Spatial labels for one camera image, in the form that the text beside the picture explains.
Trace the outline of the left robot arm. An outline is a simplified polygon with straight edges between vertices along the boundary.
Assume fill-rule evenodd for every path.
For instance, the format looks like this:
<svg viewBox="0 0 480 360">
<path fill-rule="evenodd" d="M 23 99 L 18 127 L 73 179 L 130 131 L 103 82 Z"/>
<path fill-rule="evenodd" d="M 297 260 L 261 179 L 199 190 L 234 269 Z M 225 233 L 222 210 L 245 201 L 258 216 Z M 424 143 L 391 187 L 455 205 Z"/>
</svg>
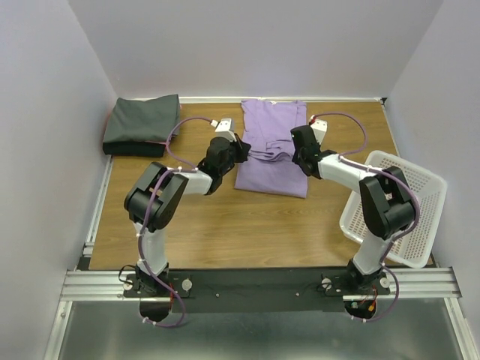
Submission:
<svg viewBox="0 0 480 360">
<path fill-rule="evenodd" d="M 236 164 L 248 160 L 250 150 L 250 144 L 232 133 L 227 138 L 213 138 L 205 157 L 193 169 L 150 163 L 124 199 L 124 209 L 136 230 L 139 254 L 135 278 L 124 281 L 127 292 L 144 293 L 148 297 L 170 292 L 166 228 L 182 197 L 213 194 Z"/>
</svg>

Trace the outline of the aluminium extrusion rail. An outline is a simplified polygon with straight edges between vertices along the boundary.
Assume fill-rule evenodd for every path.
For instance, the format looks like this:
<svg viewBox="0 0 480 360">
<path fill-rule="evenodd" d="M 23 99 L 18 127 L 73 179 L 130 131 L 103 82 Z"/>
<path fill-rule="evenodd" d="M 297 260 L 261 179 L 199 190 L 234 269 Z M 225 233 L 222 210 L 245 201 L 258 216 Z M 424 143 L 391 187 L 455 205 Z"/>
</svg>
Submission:
<svg viewBox="0 0 480 360">
<path fill-rule="evenodd" d="M 452 268 L 395 268 L 401 299 L 460 298 Z M 69 271 L 64 277 L 62 302 L 126 301 L 116 271 Z"/>
</svg>

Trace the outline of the white plastic laundry basket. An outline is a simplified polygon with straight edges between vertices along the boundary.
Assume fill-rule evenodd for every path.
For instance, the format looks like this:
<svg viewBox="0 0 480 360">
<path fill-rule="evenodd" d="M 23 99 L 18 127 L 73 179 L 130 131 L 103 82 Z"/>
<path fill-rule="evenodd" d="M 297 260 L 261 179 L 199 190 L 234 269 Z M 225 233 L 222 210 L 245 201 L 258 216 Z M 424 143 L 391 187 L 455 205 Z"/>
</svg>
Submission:
<svg viewBox="0 0 480 360">
<path fill-rule="evenodd" d="M 384 151 L 372 151 L 367 170 L 340 217 L 343 234 L 361 245 L 356 261 L 419 269 L 430 257 L 447 184 L 438 175 Z"/>
</svg>

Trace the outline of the folded dark grey t shirt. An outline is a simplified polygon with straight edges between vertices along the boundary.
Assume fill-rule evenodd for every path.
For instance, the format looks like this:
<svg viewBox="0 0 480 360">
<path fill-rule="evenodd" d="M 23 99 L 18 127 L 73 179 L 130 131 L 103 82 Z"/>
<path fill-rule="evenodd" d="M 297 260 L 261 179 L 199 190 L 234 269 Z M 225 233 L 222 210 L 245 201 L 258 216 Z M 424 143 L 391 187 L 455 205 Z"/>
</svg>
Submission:
<svg viewBox="0 0 480 360">
<path fill-rule="evenodd" d="M 151 100 L 118 98 L 103 135 L 105 155 L 161 158 L 167 137 L 179 122 L 179 96 Z"/>
</svg>

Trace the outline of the purple t shirt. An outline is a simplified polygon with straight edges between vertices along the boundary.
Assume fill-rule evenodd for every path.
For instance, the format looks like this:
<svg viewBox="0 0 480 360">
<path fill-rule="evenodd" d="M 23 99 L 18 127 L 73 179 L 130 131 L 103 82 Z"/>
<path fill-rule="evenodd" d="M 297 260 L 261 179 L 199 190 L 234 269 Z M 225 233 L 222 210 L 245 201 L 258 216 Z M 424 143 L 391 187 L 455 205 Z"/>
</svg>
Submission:
<svg viewBox="0 0 480 360">
<path fill-rule="evenodd" d="M 304 199 L 307 176 L 293 163 L 295 148 L 290 131 L 306 124 L 303 101 L 243 100 L 242 141 L 251 145 L 246 162 L 238 165 L 235 189 Z"/>
</svg>

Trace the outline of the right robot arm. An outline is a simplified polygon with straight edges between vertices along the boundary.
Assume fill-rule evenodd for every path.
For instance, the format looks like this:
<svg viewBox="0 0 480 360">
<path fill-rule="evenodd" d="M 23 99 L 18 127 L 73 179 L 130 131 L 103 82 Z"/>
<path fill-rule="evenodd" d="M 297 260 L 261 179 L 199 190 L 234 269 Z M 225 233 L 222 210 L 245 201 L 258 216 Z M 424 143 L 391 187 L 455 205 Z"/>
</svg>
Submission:
<svg viewBox="0 0 480 360">
<path fill-rule="evenodd" d="M 381 278 L 393 244 L 419 222 L 419 202 L 400 168 L 377 169 L 331 150 L 322 151 L 320 131 L 312 124 L 295 127 L 290 133 L 295 149 L 292 162 L 306 176 L 336 182 L 361 198 L 367 234 L 340 276 L 340 284 L 351 293 L 363 293 Z"/>
</svg>

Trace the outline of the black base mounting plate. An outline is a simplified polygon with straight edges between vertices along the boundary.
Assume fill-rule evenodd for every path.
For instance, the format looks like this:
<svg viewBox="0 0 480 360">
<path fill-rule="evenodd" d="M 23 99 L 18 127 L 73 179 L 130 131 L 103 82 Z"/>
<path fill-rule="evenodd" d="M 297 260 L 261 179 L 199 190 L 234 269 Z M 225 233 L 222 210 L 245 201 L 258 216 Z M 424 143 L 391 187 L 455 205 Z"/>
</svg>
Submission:
<svg viewBox="0 0 480 360">
<path fill-rule="evenodd" d="M 344 267 L 170 269 L 156 281 L 140 270 L 120 273 L 126 299 L 142 316 L 354 310 L 371 318 L 377 296 L 390 294 L 379 274 L 357 286 Z"/>
</svg>

